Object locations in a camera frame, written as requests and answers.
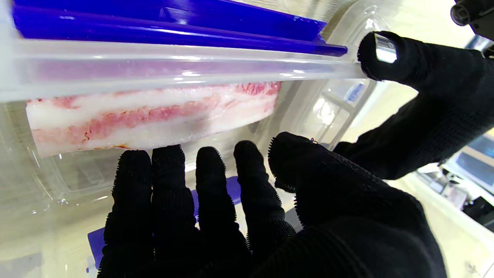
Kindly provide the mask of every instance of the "gloved hand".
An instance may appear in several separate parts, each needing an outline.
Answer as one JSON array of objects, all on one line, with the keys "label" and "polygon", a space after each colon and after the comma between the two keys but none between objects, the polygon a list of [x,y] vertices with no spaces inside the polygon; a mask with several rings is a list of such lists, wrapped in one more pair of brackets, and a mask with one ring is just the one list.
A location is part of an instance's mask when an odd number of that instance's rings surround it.
[{"label": "gloved hand", "polygon": [[[394,63],[377,59],[374,33],[394,43],[398,58]],[[396,81],[418,91],[416,98],[356,143],[340,142],[334,149],[379,178],[398,179],[440,162],[494,127],[494,59],[479,51],[382,31],[364,37],[358,59],[369,78]]]},{"label": "gloved hand", "polygon": [[197,154],[199,226],[185,186],[185,156],[179,145],[122,154],[105,225],[99,278],[247,276],[295,234],[285,222],[254,143],[235,146],[248,243],[235,222],[226,190],[225,165],[213,147]]}]

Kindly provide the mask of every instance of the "finger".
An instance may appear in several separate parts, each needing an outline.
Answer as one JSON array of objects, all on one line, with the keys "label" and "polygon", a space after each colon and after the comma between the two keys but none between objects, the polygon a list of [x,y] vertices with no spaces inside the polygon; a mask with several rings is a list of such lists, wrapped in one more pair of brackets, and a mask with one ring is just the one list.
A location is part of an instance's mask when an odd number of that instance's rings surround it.
[{"label": "finger", "polygon": [[280,198],[268,182],[264,159],[255,144],[251,141],[238,142],[234,157],[248,241],[255,260],[260,262],[293,236],[295,229],[285,221]]},{"label": "finger", "polygon": [[218,151],[213,147],[201,148],[196,167],[199,226],[210,252],[215,258],[249,257],[247,241],[235,222],[235,206],[226,190],[225,165]]},{"label": "finger", "polygon": [[315,144],[305,137],[288,132],[282,132],[273,138],[268,152],[268,163],[271,173],[273,173],[278,182],[278,186],[292,192],[296,191],[295,175],[297,169],[288,169],[287,163],[301,161],[301,157],[320,150],[328,151],[323,146]]},{"label": "finger", "polygon": [[151,229],[151,161],[145,151],[120,157],[106,220],[98,277],[129,273],[154,259]]},{"label": "finger", "polygon": [[304,226],[351,215],[362,195],[388,187],[355,163],[289,133],[273,139],[268,160],[277,179],[296,188],[295,208]]},{"label": "finger", "polygon": [[155,257],[173,262],[200,264],[201,238],[195,228],[194,201],[185,187],[185,155],[180,145],[153,150],[153,232]]}]

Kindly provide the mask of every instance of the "blue plastic strip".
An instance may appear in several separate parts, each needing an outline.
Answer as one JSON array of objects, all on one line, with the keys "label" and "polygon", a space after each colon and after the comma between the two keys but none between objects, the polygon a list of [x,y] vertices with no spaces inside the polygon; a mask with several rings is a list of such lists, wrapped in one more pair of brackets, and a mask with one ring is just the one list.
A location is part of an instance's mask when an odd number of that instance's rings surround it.
[{"label": "blue plastic strip", "polygon": [[325,22],[228,0],[16,0],[20,6],[163,21],[312,41]]},{"label": "blue plastic strip", "polygon": [[232,47],[337,57],[347,53],[346,47],[327,45],[318,36],[312,41],[303,41],[165,21],[36,8],[19,4],[14,5],[12,14],[19,32],[29,39]]}]

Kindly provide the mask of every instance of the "fingertip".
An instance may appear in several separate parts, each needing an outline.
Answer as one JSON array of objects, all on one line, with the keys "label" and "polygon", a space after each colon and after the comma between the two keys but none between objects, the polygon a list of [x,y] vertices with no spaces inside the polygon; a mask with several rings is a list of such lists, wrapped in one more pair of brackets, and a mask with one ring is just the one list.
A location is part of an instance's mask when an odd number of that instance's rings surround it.
[{"label": "fingertip", "polygon": [[249,140],[243,140],[238,142],[235,145],[235,150],[233,151],[233,156],[235,157],[235,160],[239,159],[261,159],[262,160],[262,154],[257,149],[257,146],[254,144],[254,142],[249,141]]},{"label": "fingertip", "polygon": [[185,187],[185,154],[180,145],[153,149],[151,160],[155,192]]},{"label": "fingertip", "polygon": [[196,179],[200,183],[206,176],[216,175],[224,178],[225,164],[214,147],[202,147],[197,152]]},{"label": "fingertip", "polygon": [[144,150],[126,150],[120,156],[115,186],[121,183],[150,183],[151,161]]},{"label": "fingertip", "polygon": [[181,145],[172,145],[153,149],[151,158],[153,169],[185,168],[185,154]]}]

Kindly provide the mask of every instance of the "plastic container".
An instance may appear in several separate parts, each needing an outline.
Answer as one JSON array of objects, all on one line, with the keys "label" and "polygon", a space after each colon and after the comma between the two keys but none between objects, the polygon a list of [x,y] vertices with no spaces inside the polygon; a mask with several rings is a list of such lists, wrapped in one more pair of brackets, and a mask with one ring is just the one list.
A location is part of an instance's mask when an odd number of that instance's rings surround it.
[{"label": "plastic container", "polygon": [[[338,142],[375,86],[353,63],[361,37],[376,30],[355,16],[368,6],[355,5],[334,31],[346,32],[348,43],[338,44],[353,49],[339,58],[203,46],[24,40],[12,28],[4,6],[0,13],[4,16],[0,22],[0,223],[5,229],[0,230],[0,261],[22,265],[21,277],[26,273],[95,277],[87,234],[104,227],[113,204],[117,161],[124,151],[41,158],[27,122],[26,99],[198,83],[284,81],[272,116],[182,145],[186,182],[193,189],[196,154],[202,146],[218,149],[230,177],[236,174],[233,148],[240,140],[255,142],[263,154],[281,131],[314,138],[328,148]],[[353,25],[356,21],[362,24]]]}]

